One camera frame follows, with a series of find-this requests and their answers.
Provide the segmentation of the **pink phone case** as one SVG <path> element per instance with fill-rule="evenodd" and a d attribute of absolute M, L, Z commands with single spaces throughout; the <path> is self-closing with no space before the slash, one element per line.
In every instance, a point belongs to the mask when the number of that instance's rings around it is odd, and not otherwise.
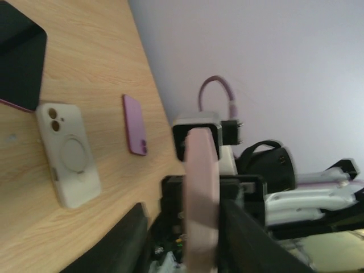
<path fill-rule="evenodd" d="M 187 272 L 217 272 L 220 204 L 218 161 L 192 155 L 184 163 L 183 210 Z"/>

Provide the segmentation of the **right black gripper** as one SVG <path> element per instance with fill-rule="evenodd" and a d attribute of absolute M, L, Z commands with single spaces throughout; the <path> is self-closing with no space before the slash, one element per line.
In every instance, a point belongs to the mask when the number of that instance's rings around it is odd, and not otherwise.
<path fill-rule="evenodd" d="M 220 177 L 220 204 L 234 201 L 267 233 L 266 193 L 296 187 L 289 153 L 279 142 L 264 140 L 245 149 L 235 163 L 238 175 Z"/>

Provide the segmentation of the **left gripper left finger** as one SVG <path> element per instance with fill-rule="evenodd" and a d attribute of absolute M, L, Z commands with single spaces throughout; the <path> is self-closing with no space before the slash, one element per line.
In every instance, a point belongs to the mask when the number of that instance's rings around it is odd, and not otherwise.
<path fill-rule="evenodd" d="M 124 217 L 91 249 L 62 272 L 136 272 L 148 233 L 148 218 L 141 203 Z"/>

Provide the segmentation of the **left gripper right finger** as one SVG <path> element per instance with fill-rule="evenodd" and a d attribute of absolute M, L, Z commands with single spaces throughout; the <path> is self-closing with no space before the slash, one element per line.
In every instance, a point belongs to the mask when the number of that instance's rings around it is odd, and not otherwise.
<path fill-rule="evenodd" d="M 234 201 L 220 204 L 219 272 L 313 272 L 272 240 Z"/>

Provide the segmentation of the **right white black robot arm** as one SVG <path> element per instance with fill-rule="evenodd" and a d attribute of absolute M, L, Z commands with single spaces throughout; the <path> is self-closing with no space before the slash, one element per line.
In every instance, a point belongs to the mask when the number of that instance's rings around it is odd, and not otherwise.
<path fill-rule="evenodd" d="M 263 144 L 235 159 L 205 131 L 176 143 L 185 174 L 162 180 L 152 236 L 187 272 L 311 272 L 285 246 L 363 228 L 363 182 L 351 160 L 296 175 L 280 143 Z"/>

